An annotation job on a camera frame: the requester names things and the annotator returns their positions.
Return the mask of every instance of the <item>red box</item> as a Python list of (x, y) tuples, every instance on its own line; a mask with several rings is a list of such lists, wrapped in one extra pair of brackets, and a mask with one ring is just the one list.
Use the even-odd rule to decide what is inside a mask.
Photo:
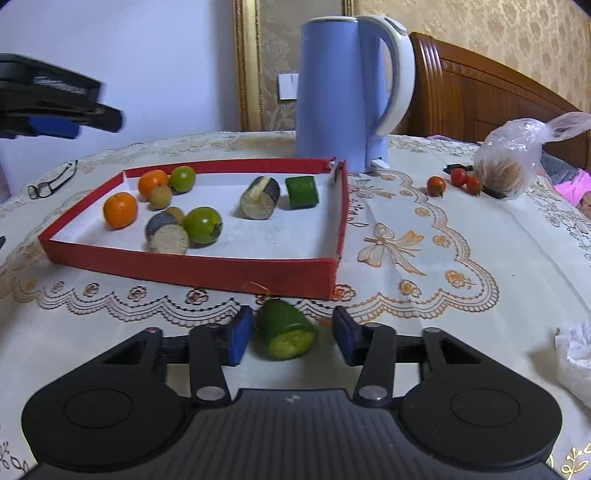
[[(138, 201), (138, 219), (132, 225), (110, 231), (102, 219), (102, 204), (109, 193), (134, 193), (138, 178), (145, 172), (159, 168), (170, 174), (180, 165), (193, 167), (197, 181), (191, 192), (175, 195), (172, 205), (177, 205), (176, 200), (185, 205), (193, 202), (192, 207), (207, 205), (207, 202), (199, 203), (199, 197), (207, 191), (212, 200), (210, 206), (218, 209), (224, 220), (217, 243), (189, 249), (187, 255), (143, 251), (144, 227), (155, 212), (150, 212), (141, 201)], [(307, 210), (289, 211), (278, 206), (269, 220), (240, 218), (228, 205), (239, 205), (240, 194), (256, 174), (273, 175), (280, 183), (282, 194), (283, 177), (315, 175), (320, 203)], [(52, 262), (85, 270), (189, 287), (329, 299), (342, 254), (348, 209), (347, 173), (343, 163), (336, 169), (331, 168), (328, 160), (308, 158), (154, 165), (124, 170), (108, 180), (52, 223), (39, 240)], [(306, 244), (307, 238), (312, 245)], [(292, 250), (296, 258), (282, 257)], [(265, 251), (268, 254), (264, 256), (269, 258), (258, 258)], [(231, 258), (223, 256), (226, 252)]]

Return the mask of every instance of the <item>wallpaper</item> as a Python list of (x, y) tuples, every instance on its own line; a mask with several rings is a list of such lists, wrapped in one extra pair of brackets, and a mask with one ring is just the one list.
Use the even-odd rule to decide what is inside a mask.
[[(504, 63), (591, 111), (591, 22), (572, 0), (356, 0), (355, 12)], [(301, 26), (341, 14), (341, 0), (261, 0), (265, 129), (295, 128), (296, 105), (278, 102), (277, 74), (298, 70)]]

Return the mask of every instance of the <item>blue kettle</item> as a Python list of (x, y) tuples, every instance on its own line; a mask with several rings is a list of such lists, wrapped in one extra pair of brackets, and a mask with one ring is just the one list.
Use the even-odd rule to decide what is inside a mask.
[[(387, 91), (380, 39), (392, 58)], [(320, 17), (301, 30), (296, 156), (347, 161), (351, 172), (388, 168), (388, 134), (413, 95), (414, 53), (407, 30), (378, 15)]]

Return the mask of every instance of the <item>kettle handle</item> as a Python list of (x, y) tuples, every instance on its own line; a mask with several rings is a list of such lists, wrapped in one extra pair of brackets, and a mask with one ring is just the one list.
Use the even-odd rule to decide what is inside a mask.
[(402, 24), (379, 15), (360, 15), (358, 21), (368, 21), (381, 27), (380, 35), (392, 58), (392, 90), (384, 113), (374, 126), (376, 135), (389, 135), (402, 121), (413, 97), (415, 64), (413, 45)]

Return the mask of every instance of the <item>plastic bag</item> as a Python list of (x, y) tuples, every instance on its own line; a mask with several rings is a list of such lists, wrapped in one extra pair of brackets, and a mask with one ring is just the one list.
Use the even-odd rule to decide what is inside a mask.
[(591, 129), (591, 114), (569, 112), (547, 124), (532, 118), (510, 120), (493, 130), (476, 151), (474, 174), (493, 192), (517, 197), (534, 182), (542, 145)]
[(591, 408), (591, 320), (556, 335), (558, 381)]

